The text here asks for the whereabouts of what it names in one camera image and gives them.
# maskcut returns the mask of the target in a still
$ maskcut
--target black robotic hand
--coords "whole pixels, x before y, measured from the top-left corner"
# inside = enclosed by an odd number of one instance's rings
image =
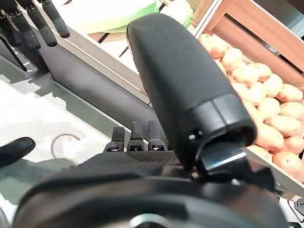
[[[42,3],[43,10],[53,22],[60,36],[68,38],[70,34],[67,26],[52,1],[38,0],[38,2]],[[0,2],[0,36],[6,39],[12,46],[18,46],[24,40],[26,45],[31,49],[38,50],[41,48],[35,33],[22,12],[17,8],[17,3],[27,11],[28,16],[40,31],[45,43],[50,47],[54,47],[57,44],[56,38],[32,0],[16,0],[16,2],[15,0],[3,0]],[[14,29],[7,16],[11,17],[11,21],[20,33]]]

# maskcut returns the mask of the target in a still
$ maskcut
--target wooden crate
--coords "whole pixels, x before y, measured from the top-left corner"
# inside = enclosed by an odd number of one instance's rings
[[[268,50],[256,36],[276,49],[301,71],[304,71],[304,42],[253,0],[223,0],[216,13],[209,17],[208,23],[201,27],[196,37],[198,38],[202,32],[216,34],[231,46],[242,50],[247,62],[266,64],[285,83],[304,91],[304,76],[301,72]],[[298,180],[253,152],[249,152],[248,156],[270,167],[277,188],[283,192],[281,197],[289,200],[304,197],[304,185]]]

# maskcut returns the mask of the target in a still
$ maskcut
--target white floor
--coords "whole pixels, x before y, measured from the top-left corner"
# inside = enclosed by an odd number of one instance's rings
[[[31,78],[1,56],[0,110],[0,145],[23,136],[37,143],[24,159],[0,170],[0,207],[9,220],[29,188],[102,152],[113,128],[121,126],[56,84],[51,75]],[[280,205],[287,220],[297,222],[287,201],[281,199]]]

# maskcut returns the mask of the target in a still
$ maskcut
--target potato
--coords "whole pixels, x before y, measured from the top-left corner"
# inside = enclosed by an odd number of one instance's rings
[[[249,89],[246,86],[237,82],[231,82],[230,84],[242,100],[249,99]]]
[[[243,101],[243,105],[246,108],[247,112],[249,113],[251,119],[253,122],[255,122],[256,125],[262,124],[264,119],[260,112],[251,104],[250,102]]]
[[[199,37],[200,44],[205,48],[205,50],[210,54],[213,48],[213,40],[211,36],[204,33]]]
[[[243,83],[247,87],[258,80],[258,69],[255,66],[245,66],[242,69],[236,68],[231,72],[231,77],[234,78],[236,82]]]
[[[237,48],[230,48],[225,52],[223,58],[221,59],[221,63],[226,69],[226,72],[230,73],[238,67],[240,61],[242,60],[243,53]]]
[[[277,115],[264,120],[264,123],[276,128],[284,137],[294,136],[300,133],[301,122],[284,115]]]
[[[249,99],[254,106],[260,105],[260,103],[266,98],[266,88],[260,82],[254,83],[249,89]]]
[[[251,145],[251,146],[248,146],[247,149],[249,149],[250,151],[255,153],[257,156],[261,157],[262,159],[264,159],[268,162],[272,162],[272,155],[270,153],[268,153],[268,151],[265,150],[264,148],[262,148],[260,146]]]
[[[283,81],[282,81],[282,79],[278,75],[272,74],[264,82],[264,86],[265,86],[265,88],[267,90],[266,96],[274,98],[281,91],[281,89],[283,87]]]
[[[280,105],[280,115],[290,116],[294,119],[299,119],[304,114],[304,106],[297,102],[286,102]]]
[[[249,65],[255,66],[259,72],[258,80],[260,82],[266,81],[272,75],[271,69],[263,63],[250,63]]]
[[[284,147],[284,137],[275,128],[261,123],[257,125],[257,138],[255,143],[267,151],[278,151]]]
[[[225,41],[223,41],[221,38],[219,38],[218,36],[212,36],[211,40],[212,40],[212,44],[213,44],[213,47],[212,47],[211,53],[210,53],[212,58],[214,58],[214,59],[222,58],[228,49],[227,43]]]
[[[234,80],[234,78],[231,76],[231,74],[228,74],[228,75],[227,75],[227,79],[228,79],[229,82],[236,82],[236,81]]]
[[[285,102],[299,101],[303,99],[303,93],[293,85],[283,84],[283,87],[276,98]]]
[[[266,97],[257,107],[264,119],[271,118],[280,113],[280,103],[274,98]]]
[[[292,136],[284,139],[283,150],[289,150],[294,154],[300,154],[304,149],[304,139],[300,136]]]
[[[220,70],[223,72],[223,74],[225,76],[227,76],[227,72],[226,72],[225,68],[223,67],[222,63],[220,62],[220,60],[219,59],[215,59],[214,61],[218,65],[218,67],[220,68]]]
[[[296,154],[292,152],[276,153],[273,156],[273,163],[300,182],[304,181],[304,164]]]
[[[242,69],[245,66],[247,66],[247,63],[245,63],[244,61],[240,61],[239,65],[238,65],[238,68]]]

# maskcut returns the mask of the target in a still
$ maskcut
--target green vegetable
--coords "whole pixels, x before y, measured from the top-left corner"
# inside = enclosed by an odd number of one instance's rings
[[[186,0],[175,0],[171,2],[161,13],[174,18],[186,28],[190,25],[193,18],[193,9]]]

